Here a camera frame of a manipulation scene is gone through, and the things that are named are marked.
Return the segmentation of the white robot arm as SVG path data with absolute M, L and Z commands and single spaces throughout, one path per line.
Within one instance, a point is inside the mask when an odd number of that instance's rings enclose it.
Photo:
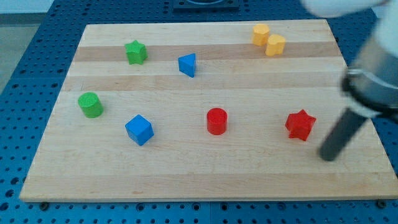
M 382 0 L 303 0 L 311 14 L 332 18 L 382 4 Z M 365 117 L 397 121 L 397 1 L 388 1 L 384 15 L 345 70 L 342 91 L 349 108 Z

